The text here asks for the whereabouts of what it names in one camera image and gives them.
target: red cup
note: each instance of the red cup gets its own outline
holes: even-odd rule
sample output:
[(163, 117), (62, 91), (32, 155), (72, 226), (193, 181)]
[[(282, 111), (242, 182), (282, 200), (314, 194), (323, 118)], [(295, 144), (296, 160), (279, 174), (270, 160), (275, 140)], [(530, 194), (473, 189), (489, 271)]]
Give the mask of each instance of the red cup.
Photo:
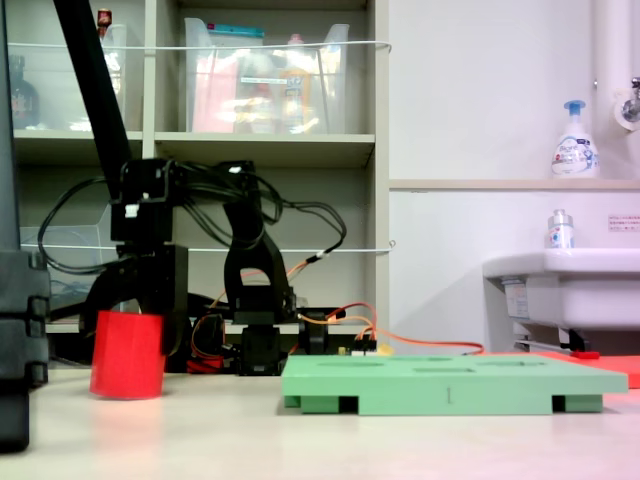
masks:
[(98, 313), (89, 391), (136, 400), (162, 394), (162, 316)]

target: white table surface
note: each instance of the white table surface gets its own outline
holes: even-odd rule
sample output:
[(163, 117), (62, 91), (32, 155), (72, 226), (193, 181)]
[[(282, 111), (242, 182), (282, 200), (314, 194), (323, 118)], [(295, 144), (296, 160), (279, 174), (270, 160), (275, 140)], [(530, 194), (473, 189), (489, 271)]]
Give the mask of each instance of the white table surface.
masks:
[(32, 395), (31, 446), (0, 479), (640, 479), (640, 391), (603, 414), (358, 417), (284, 410), (278, 378), (171, 375), (100, 400), (88, 370)]

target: orange board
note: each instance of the orange board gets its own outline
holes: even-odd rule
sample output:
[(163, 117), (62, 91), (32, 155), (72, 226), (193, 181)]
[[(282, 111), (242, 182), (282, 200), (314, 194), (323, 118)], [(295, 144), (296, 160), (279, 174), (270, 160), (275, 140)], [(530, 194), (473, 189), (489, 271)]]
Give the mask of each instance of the orange board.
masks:
[(534, 355), (556, 358), (566, 362), (579, 363), (587, 367), (601, 368), (611, 372), (626, 373), (629, 376), (629, 388), (640, 388), (640, 356), (600, 357), (594, 360), (583, 360), (556, 352), (537, 352)]

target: green board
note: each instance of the green board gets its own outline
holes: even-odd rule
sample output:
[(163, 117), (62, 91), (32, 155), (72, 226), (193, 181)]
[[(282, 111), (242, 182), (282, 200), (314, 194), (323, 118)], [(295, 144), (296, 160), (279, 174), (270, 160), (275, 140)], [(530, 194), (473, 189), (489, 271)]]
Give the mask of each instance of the green board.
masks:
[(627, 376), (536, 355), (289, 357), (285, 407), (360, 415), (601, 412)]

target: cable bundle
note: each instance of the cable bundle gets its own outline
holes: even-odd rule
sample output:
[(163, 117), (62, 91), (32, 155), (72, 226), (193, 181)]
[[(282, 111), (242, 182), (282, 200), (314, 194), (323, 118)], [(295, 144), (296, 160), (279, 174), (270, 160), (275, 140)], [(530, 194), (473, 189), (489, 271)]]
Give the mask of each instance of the cable bundle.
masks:
[[(285, 208), (297, 210), (320, 218), (335, 230), (339, 239), (330, 247), (319, 251), (305, 260), (305, 265), (314, 263), (342, 245), (347, 235), (347, 226), (338, 212), (322, 202), (291, 202), (283, 199), (278, 191), (266, 180), (253, 172), (233, 169), (228, 166), (205, 166), (195, 163), (172, 162), (176, 180), (174, 203), (181, 206), (213, 240), (228, 248), (252, 249), (264, 236), (265, 225), (274, 225), (281, 218)], [(47, 215), (38, 231), (38, 249), (47, 263), (56, 270), (73, 275), (96, 275), (105, 269), (120, 265), (128, 260), (118, 260), (85, 267), (65, 265), (52, 258), (44, 248), (45, 232), (60, 208), (79, 191), (98, 183), (105, 183), (104, 177), (92, 178), (79, 183), (62, 194)], [(255, 238), (237, 238), (218, 225), (197, 203), (197, 199), (213, 200), (224, 204), (239, 203), (247, 206), (256, 215), (261, 225)]]

